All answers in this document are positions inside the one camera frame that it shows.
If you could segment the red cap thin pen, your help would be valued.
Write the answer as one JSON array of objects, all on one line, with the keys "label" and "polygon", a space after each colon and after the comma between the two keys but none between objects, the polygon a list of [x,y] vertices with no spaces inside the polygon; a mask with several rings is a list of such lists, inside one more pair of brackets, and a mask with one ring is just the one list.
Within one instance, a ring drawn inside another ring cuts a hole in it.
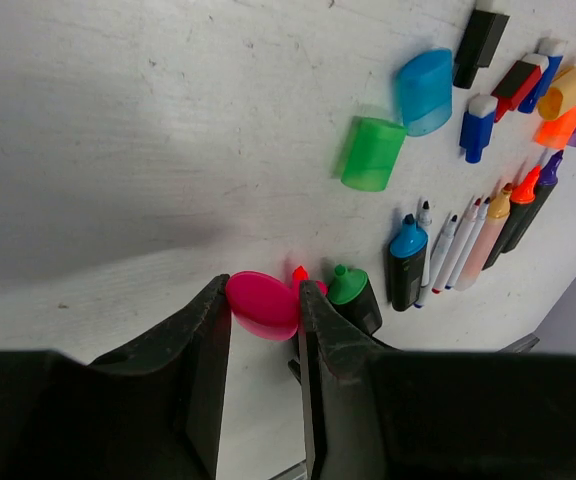
[{"label": "red cap thin pen", "polygon": [[434,294],[439,294],[445,289],[459,256],[464,249],[465,243],[474,227],[481,203],[482,199],[477,198],[462,217],[459,227],[456,229],[452,244],[444,259],[444,263],[432,287],[432,292]]}]

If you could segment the blue highlighter cap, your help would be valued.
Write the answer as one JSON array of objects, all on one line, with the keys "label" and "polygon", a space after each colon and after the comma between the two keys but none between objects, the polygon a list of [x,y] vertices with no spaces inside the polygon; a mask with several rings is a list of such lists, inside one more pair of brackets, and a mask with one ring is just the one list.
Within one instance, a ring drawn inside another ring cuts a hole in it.
[{"label": "blue highlighter cap", "polygon": [[452,51],[428,50],[397,73],[395,90],[401,119],[411,137],[442,127],[452,116]]}]

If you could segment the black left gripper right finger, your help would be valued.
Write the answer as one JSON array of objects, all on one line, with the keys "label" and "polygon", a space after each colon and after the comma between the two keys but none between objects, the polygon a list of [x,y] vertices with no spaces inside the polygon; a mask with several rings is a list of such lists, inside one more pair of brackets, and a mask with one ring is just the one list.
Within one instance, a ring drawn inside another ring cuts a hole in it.
[{"label": "black left gripper right finger", "polygon": [[576,479],[576,356],[415,352],[300,287],[312,479]]}]

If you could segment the pink highlighter cap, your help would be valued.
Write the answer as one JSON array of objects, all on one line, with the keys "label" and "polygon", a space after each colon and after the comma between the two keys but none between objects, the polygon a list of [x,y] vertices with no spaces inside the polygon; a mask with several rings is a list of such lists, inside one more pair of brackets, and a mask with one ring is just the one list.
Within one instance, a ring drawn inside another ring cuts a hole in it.
[{"label": "pink highlighter cap", "polygon": [[239,324],[260,338],[290,340],[299,321],[297,296],[278,279],[255,271],[234,274],[225,293]]}]

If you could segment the purple black highlighter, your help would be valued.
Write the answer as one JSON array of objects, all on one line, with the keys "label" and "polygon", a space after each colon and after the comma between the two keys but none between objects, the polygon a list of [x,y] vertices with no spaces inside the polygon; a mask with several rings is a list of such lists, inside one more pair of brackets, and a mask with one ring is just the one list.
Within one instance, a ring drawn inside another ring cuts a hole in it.
[{"label": "purple black highlighter", "polygon": [[547,164],[541,169],[539,179],[536,183],[534,193],[535,200],[527,210],[523,219],[519,222],[514,233],[502,249],[503,253],[508,253],[516,248],[526,231],[534,221],[535,217],[545,204],[546,200],[558,184],[557,171],[563,160],[564,151],[559,150],[554,153]]}]

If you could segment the pale orange highlighter cap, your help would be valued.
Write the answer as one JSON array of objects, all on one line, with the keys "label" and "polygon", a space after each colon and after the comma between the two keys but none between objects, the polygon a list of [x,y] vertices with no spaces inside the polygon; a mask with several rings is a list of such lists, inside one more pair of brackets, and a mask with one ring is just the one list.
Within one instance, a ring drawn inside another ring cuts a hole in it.
[{"label": "pale orange highlighter cap", "polygon": [[554,121],[576,106],[576,65],[558,74],[537,104],[545,121]]}]

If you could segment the pale orange yellow highlighter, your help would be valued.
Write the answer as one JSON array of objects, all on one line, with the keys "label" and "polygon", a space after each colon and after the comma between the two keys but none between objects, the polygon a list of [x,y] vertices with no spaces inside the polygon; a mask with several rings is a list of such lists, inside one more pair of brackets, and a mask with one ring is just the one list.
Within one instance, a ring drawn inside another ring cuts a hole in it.
[{"label": "pale orange yellow highlighter", "polygon": [[510,214],[513,184],[507,183],[491,201],[483,227],[457,279],[456,289],[465,291],[477,280]]}]

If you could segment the blue black highlighter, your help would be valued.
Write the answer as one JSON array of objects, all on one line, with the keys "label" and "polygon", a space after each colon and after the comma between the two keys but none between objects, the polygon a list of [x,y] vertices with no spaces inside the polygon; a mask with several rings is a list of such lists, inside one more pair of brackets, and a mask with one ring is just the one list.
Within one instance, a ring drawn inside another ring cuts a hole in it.
[{"label": "blue black highlighter", "polygon": [[395,311],[403,312],[417,301],[425,243],[426,234],[418,228],[415,216],[406,215],[388,250],[389,294]]}]

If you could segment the black pen cap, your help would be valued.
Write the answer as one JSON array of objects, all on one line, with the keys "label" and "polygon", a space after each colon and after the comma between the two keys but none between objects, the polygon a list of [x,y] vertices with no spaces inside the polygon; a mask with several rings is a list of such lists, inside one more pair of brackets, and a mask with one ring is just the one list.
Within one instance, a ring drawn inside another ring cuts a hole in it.
[{"label": "black pen cap", "polygon": [[476,1],[454,58],[453,86],[470,89],[492,63],[510,16],[503,1]]}]

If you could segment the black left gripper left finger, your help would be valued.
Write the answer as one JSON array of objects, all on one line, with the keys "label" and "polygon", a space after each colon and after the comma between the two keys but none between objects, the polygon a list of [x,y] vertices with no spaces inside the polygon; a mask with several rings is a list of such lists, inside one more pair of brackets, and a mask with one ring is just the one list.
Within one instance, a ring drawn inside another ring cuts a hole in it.
[{"label": "black left gripper left finger", "polygon": [[231,312],[226,275],[89,364],[0,351],[0,479],[212,479]]}]

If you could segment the green highlighter cap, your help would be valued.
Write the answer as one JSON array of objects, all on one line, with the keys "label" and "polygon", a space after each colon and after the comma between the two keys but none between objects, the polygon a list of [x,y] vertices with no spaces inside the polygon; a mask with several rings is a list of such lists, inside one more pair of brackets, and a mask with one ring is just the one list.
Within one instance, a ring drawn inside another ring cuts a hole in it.
[{"label": "green highlighter cap", "polygon": [[406,137],[402,125],[355,116],[341,153],[341,182],[358,191],[384,191]]}]

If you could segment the green black highlighter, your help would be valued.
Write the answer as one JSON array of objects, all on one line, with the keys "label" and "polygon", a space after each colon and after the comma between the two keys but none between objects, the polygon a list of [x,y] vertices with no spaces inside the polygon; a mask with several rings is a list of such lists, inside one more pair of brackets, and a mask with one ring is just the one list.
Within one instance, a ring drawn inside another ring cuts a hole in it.
[{"label": "green black highlighter", "polygon": [[352,325],[372,336],[383,320],[366,271],[338,264],[327,298],[334,309]]}]

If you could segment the blue cap thin pen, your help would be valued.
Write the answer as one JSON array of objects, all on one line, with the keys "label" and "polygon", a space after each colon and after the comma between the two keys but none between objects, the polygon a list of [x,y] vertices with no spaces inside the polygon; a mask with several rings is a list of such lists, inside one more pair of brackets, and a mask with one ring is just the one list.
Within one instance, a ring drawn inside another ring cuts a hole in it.
[{"label": "blue cap thin pen", "polygon": [[464,246],[460,250],[460,255],[457,262],[451,272],[451,275],[445,285],[447,290],[450,290],[456,286],[457,280],[465,266],[465,263],[474,247],[474,244],[479,236],[484,222],[486,220],[487,211],[491,203],[491,198],[487,197],[486,200],[480,205],[478,212],[476,214],[474,225],[470,230],[470,233],[466,239]]}]

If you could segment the orange black highlighter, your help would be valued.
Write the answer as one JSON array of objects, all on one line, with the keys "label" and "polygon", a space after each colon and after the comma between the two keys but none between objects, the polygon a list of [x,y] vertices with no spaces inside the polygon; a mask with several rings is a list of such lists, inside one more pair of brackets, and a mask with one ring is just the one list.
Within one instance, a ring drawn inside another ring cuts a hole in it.
[{"label": "orange black highlighter", "polygon": [[494,244],[488,259],[483,265],[486,270],[492,267],[503,249],[508,245],[511,236],[516,232],[519,222],[524,219],[528,208],[535,200],[534,189],[541,173],[541,166],[535,166],[512,191],[509,201],[510,210],[508,218]]}]

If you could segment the black thin pen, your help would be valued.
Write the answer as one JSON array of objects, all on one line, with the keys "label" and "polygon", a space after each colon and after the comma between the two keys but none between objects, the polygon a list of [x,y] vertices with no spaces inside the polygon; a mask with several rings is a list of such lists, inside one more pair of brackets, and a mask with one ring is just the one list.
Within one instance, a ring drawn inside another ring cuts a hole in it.
[{"label": "black thin pen", "polygon": [[421,199],[421,206],[417,215],[417,226],[426,234],[426,243],[424,250],[424,264],[421,278],[420,293],[414,306],[418,309],[424,306],[424,295],[426,294],[427,287],[430,282],[430,253],[429,247],[431,243],[431,225],[432,215],[430,211],[430,204],[426,198]]}]

